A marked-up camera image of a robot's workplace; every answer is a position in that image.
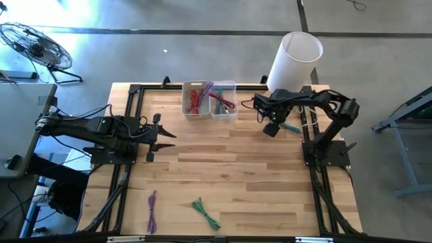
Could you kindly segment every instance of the wooden tabletop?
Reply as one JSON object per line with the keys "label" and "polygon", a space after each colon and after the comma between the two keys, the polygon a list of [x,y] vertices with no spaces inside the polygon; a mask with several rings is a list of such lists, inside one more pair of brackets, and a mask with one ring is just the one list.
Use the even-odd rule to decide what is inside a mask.
{"label": "wooden tabletop", "polygon": [[[113,83],[109,103],[114,114],[124,114],[129,86]],[[313,85],[316,91],[326,88],[328,85]],[[255,92],[264,93],[237,91],[239,112],[233,121],[188,121],[181,113],[180,90],[145,91],[141,115],[151,119],[154,113],[161,113],[160,124],[178,138],[158,137],[158,142],[175,146],[155,153],[153,163],[145,162],[148,146],[140,145],[130,177],[122,234],[146,234],[147,198],[156,190],[159,235],[319,235],[311,177],[302,157],[303,135],[282,129],[275,138],[265,135],[262,129],[266,121],[258,123],[256,111],[240,104]],[[317,112],[323,131],[330,120],[322,110]],[[301,126],[299,117],[292,112],[287,122]],[[112,165],[104,165],[90,176],[78,230],[86,227],[105,204],[112,170]],[[328,171],[335,204],[361,231],[350,178],[338,167]],[[218,232],[192,208],[192,201],[199,196],[209,215],[220,222]],[[329,229],[326,207],[323,210]],[[111,227],[116,215],[117,204]]]}

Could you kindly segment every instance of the white cylinder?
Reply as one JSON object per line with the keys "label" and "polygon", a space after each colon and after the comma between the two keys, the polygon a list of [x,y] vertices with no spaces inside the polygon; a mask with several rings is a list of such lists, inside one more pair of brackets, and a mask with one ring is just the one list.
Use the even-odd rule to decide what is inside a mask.
{"label": "white cylinder", "polygon": [[300,91],[322,54],[323,45],[314,36],[304,32],[285,35],[271,67],[267,87],[271,92],[277,88]]}

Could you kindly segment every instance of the electric fan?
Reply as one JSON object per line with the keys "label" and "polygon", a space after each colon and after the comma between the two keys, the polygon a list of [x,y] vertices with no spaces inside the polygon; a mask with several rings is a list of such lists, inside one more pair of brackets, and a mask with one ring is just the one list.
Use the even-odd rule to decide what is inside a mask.
{"label": "electric fan", "polygon": [[[42,32],[23,24],[8,22],[0,24],[0,36],[19,54],[29,58],[31,62],[45,66],[56,83],[82,82],[80,76],[64,71],[72,67],[69,53]],[[59,81],[53,72],[62,72],[78,79]]]}

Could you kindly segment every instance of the fan stand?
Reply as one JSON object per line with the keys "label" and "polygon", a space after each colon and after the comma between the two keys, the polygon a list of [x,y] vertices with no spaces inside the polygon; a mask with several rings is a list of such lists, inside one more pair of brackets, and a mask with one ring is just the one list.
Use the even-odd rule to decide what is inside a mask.
{"label": "fan stand", "polygon": [[[76,75],[76,74],[71,74],[71,73],[69,73],[69,72],[66,72],[66,71],[60,70],[60,69],[56,68],[54,65],[48,65],[48,66],[47,66],[47,69],[48,69],[49,73],[52,75],[52,77],[54,78],[54,82],[55,82],[56,84],[65,84],[65,83],[71,83],[71,82],[82,82],[82,78],[81,78],[81,76],[78,76],[78,75]],[[78,78],[78,79],[77,79],[77,80],[59,81],[59,80],[55,77],[55,75],[54,75],[53,72],[61,72],[61,73],[64,73],[64,74],[67,74],[67,75],[70,75],[70,76],[76,77],[76,78]]]}

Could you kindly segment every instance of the gray concrete floor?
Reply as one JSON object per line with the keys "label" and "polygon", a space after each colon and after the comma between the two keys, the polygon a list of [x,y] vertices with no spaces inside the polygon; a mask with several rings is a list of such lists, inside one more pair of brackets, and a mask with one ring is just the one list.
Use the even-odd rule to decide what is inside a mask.
{"label": "gray concrete floor", "polygon": [[[304,0],[311,31],[430,32],[427,0],[360,0],[356,11],[343,0]],[[5,1],[0,21],[87,28],[198,30],[300,30],[295,0],[259,1]],[[50,34],[72,55],[71,72],[83,84],[60,86],[59,106],[79,114],[106,104],[112,82],[186,80],[258,82],[268,74],[281,37],[152,36]],[[406,187],[392,135],[374,134],[371,126],[432,84],[432,39],[320,38],[324,54],[317,66],[320,84],[330,84],[361,106],[359,118],[342,132],[358,145],[350,151],[358,210],[364,232],[372,236],[432,239],[432,194],[395,199]],[[31,70],[29,62],[0,46],[0,70]],[[44,81],[50,81],[38,66]],[[85,144],[61,138],[75,146]],[[44,138],[40,153],[65,153]]]}

